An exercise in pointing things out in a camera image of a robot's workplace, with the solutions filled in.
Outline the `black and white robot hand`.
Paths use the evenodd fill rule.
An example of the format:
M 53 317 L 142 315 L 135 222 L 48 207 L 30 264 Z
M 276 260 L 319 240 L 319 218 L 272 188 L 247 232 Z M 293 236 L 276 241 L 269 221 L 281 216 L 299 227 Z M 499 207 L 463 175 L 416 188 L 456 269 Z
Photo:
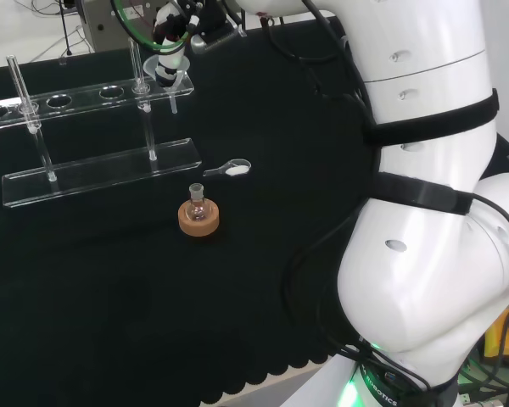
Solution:
M 169 1 L 157 11 L 152 39 L 165 49 L 154 70 L 163 88 L 172 88 L 188 47 L 203 54 L 233 38 L 238 24 L 231 22 L 221 1 Z

